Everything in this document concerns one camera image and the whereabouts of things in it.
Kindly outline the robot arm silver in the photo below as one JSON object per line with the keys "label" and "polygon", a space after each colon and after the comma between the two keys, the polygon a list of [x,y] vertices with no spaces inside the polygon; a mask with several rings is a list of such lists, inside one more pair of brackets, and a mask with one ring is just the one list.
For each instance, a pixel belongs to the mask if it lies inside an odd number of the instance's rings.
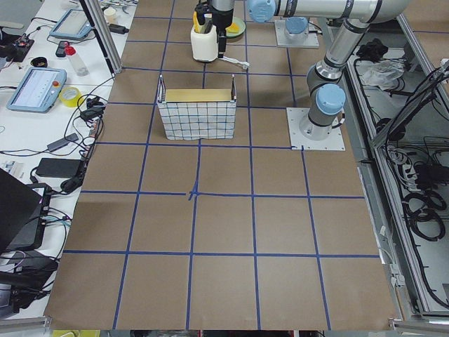
{"label": "robot arm silver", "polygon": [[308,139],[324,140],[333,129],[346,101],[345,92],[338,85],[342,70],[368,27],[359,19],[344,20],[323,59],[309,70],[311,107],[300,122],[300,131]]}
{"label": "robot arm silver", "polygon": [[[336,18],[345,22],[338,32],[326,59],[343,64],[351,55],[370,24],[386,22],[400,15],[409,1],[248,1],[248,11],[254,22],[268,22],[274,16]],[[226,50],[226,29],[234,17],[233,1],[199,1],[194,9],[200,25],[205,14],[210,14],[216,27],[218,57]]]}

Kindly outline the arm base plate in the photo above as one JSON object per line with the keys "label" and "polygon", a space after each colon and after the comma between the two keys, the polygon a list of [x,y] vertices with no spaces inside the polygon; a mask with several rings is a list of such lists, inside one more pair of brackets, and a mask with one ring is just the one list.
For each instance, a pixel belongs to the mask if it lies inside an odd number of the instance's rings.
{"label": "arm base plate", "polygon": [[345,151],[337,117],[330,126],[321,127],[310,122],[309,108],[288,107],[286,113],[292,150]]}
{"label": "arm base plate", "polygon": [[284,48],[318,48],[317,33],[311,31],[307,18],[291,17],[275,20],[277,46]]}

